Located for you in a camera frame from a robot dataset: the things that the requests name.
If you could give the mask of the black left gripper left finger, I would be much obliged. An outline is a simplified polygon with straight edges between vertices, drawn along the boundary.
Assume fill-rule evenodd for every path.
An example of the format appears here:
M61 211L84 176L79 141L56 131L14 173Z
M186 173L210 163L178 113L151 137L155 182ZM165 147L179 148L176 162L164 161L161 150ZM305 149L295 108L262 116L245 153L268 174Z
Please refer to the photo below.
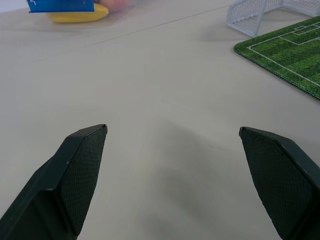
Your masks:
M108 128L67 136L0 219L2 240L76 240L97 186Z

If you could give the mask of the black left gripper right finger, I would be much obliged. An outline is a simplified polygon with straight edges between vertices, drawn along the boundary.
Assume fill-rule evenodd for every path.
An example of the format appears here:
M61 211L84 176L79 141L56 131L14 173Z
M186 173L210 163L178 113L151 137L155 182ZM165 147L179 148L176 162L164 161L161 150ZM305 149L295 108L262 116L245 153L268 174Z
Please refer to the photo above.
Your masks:
M283 240L320 238L320 168L291 139L239 129L252 181Z

